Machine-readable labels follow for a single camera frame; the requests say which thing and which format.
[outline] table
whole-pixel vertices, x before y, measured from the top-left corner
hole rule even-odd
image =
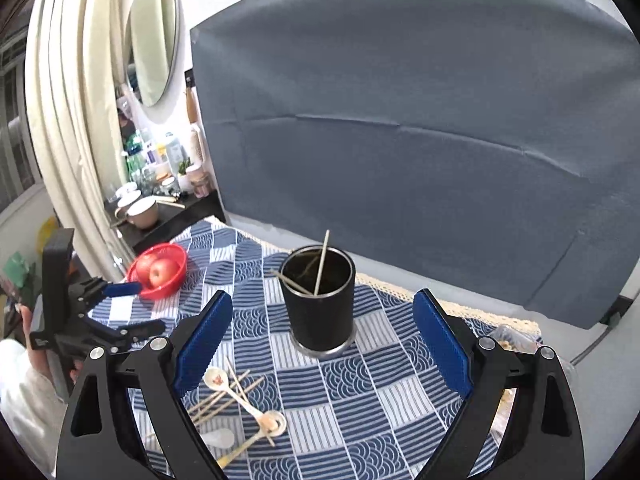
[[[142,254],[156,244],[168,242],[203,218],[215,216],[220,221],[225,220],[217,190],[204,198],[187,195],[181,198],[178,203],[182,204],[184,209],[159,202],[158,223],[151,229],[141,230],[128,222],[118,227],[127,245],[136,254]],[[105,211],[110,219],[114,218],[115,210],[115,204],[105,206]]]
[[[246,387],[262,411],[279,410],[287,432],[272,448],[261,440],[226,469],[231,480],[412,480],[436,449],[462,403],[449,390],[412,319],[411,304],[389,292],[358,284],[354,294],[356,341],[337,358],[311,359],[289,339],[282,291],[268,271],[278,269],[287,253],[225,226],[200,221],[176,239],[189,253],[187,279],[180,292],[155,303],[115,298],[98,305],[91,316],[117,327],[161,318],[168,334],[187,316],[200,312],[217,290],[228,292],[234,317],[212,365],[238,374],[250,369]],[[465,317],[476,335],[494,326]],[[211,391],[200,386],[183,403],[194,406]],[[136,422],[142,435],[152,425],[139,390],[132,391]],[[236,444],[258,431],[256,422],[233,404],[199,431],[229,428]],[[229,450],[210,448],[220,457]],[[169,472],[158,443],[148,442],[153,466]],[[488,468],[497,452],[489,435],[473,474]]]

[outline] mirror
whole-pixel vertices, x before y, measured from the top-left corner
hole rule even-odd
[[[145,106],[160,100],[171,75],[177,46],[177,7],[177,0],[133,0],[129,11],[127,77]]]

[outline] black clamp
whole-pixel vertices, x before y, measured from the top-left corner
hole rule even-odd
[[[109,283],[92,278],[68,283],[73,251],[73,229],[55,231],[42,253],[42,295],[31,321],[31,347],[46,350],[56,393],[68,400],[74,384],[69,372],[74,359],[84,360],[96,346],[110,353],[124,352],[133,343],[164,332],[161,319],[110,328],[89,317],[94,306],[105,298],[130,296],[140,292],[139,283]]]

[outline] apple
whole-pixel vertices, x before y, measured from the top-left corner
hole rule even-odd
[[[149,269],[149,283],[151,283],[153,288],[163,286],[178,274],[179,269],[178,264],[168,258],[156,260],[151,264],[151,268]]]
[[[136,263],[136,274],[138,275],[138,281],[143,285],[149,283],[149,272],[151,265],[156,261],[158,257],[155,254],[143,254],[139,257]]]

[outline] white spoon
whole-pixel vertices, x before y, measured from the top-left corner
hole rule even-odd
[[[242,406],[247,411],[247,413],[249,413],[256,420],[258,425],[261,428],[264,427],[267,432],[275,431],[278,429],[278,423],[275,420],[273,420],[269,415],[266,415],[257,408],[254,408],[242,397],[236,394],[235,391],[231,389],[231,387],[229,387],[229,377],[222,368],[208,368],[204,374],[204,383],[214,392],[225,392],[226,394],[233,397],[236,402],[240,404],[240,406]]]
[[[209,431],[209,433],[201,434],[200,437],[207,446],[217,447],[218,449],[229,449],[236,443],[234,432],[227,428]]]
[[[258,433],[252,436],[249,440],[245,441],[242,446],[236,448],[231,453],[226,454],[225,456],[222,456],[218,459],[218,465],[220,466],[220,469],[224,469],[226,466],[228,466],[231,462],[233,462],[233,460],[242,455],[242,453],[249,449],[253,444],[258,442],[258,440],[260,440],[261,438],[264,438],[266,436],[280,436],[285,432],[285,430],[287,429],[287,419],[284,418],[284,415],[282,413],[270,411],[265,413],[265,415],[267,415],[273,422],[276,423],[276,430],[267,432],[264,428],[260,428],[260,431],[258,431]]]

